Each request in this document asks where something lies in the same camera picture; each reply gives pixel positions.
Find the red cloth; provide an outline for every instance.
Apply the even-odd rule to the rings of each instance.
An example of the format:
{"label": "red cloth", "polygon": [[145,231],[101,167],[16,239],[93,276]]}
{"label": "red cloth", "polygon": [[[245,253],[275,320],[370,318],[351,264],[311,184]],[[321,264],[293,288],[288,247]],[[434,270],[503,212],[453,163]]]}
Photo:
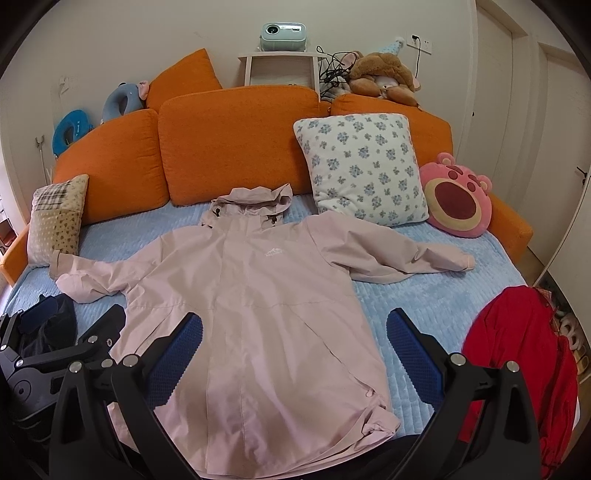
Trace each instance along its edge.
{"label": "red cloth", "polygon": [[[552,331],[553,313],[537,290],[506,288],[480,312],[462,348],[475,365],[500,368],[515,360],[521,367],[538,420],[543,478],[561,462],[577,401],[577,366],[566,337]],[[472,403],[460,440],[470,440],[481,406]]]}

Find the stuffed animal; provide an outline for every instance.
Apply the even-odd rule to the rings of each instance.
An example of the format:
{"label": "stuffed animal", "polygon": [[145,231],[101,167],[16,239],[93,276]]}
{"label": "stuffed animal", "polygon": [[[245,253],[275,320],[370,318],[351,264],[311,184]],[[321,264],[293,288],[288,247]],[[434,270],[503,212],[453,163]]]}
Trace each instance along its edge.
{"label": "stuffed animal", "polygon": [[148,98],[149,90],[150,84],[145,80],[138,84],[120,83],[105,102],[101,123],[145,108],[144,101]]}
{"label": "stuffed animal", "polygon": [[492,216],[488,177],[456,165],[449,153],[440,153],[436,163],[423,165],[419,175],[429,208],[427,222],[464,238],[476,238],[486,231]]}
{"label": "stuffed animal", "polygon": [[421,85],[396,55],[375,52],[364,57],[355,53],[358,58],[349,73],[351,92],[418,106],[414,92],[420,90]]}

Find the plaid pillow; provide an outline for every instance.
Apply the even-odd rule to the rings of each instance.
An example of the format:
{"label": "plaid pillow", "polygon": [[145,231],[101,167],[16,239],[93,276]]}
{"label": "plaid pillow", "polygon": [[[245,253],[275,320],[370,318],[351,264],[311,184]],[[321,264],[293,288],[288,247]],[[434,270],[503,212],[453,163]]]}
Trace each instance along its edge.
{"label": "plaid pillow", "polygon": [[33,194],[27,254],[32,267],[49,265],[54,250],[78,254],[88,175],[38,189]]}

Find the power outlet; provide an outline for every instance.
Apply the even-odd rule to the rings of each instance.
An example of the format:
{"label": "power outlet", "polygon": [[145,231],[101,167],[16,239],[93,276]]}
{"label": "power outlet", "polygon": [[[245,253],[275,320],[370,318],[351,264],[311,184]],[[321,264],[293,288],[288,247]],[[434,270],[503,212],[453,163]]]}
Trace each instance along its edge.
{"label": "power outlet", "polygon": [[426,38],[421,37],[421,41],[419,42],[419,40],[415,40],[413,38],[413,35],[414,34],[410,34],[408,36],[407,45],[409,47],[416,48],[417,50],[421,50],[421,51],[431,55],[433,53],[433,50],[431,47],[431,40],[427,40]]}

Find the orange cushion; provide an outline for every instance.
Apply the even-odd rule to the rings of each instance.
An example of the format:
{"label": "orange cushion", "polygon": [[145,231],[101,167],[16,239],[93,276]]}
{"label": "orange cushion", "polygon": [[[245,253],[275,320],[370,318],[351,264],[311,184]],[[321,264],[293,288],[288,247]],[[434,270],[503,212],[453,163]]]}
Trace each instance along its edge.
{"label": "orange cushion", "polygon": [[417,154],[418,166],[437,160],[437,154],[448,152],[453,154],[452,129],[449,124],[435,115],[419,110],[413,106],[379,98],[361,95],[341,95],[333,102],[331,115],[348,115],[350,113],[401,113],[408,118],[414,151]]}
{"label": "orange cushion", "polygon": [[318,96],[265,85],[175,98],[158,115],[164,174],[175,205],[206,202],[234,187],[311,192],[296,120],[320,116]]}
{"label": "orange cushion", "polygon": [[10,286],[14,286],[25,268],[29,264],[27,255],[27,242],[29,239],[29,226],[18,234],[18,237],[6,253],[0,258],[0,273],[4,275]]}
{"label": "orange cushion", "polygon": [[53,181],[88,174],[82,223],[145,212],[166,204],[168,188],[158,144],[158,115],[140,110],[110,120],[59,158]]}
{"label": "orange cushion", "polygon": [[330,107],[332,107],[332,103],[327,102],[326,100],[322,100],[320,102],[320,116],[330,116]]}
{"label": "orange cushion", "polygon": [[489,197],[492,203],[492,218],[488,231],[501,242],[511,261],[517,265],[527,250],[527,244],[534,236],[534,231],[529,223],[494,193],[491,192]]}
{"label": "orange cushion", "polygon": [[207,51],[202,48],[164,70],[150,83],[146,105],[158,112],[171,98],[221,88]]}

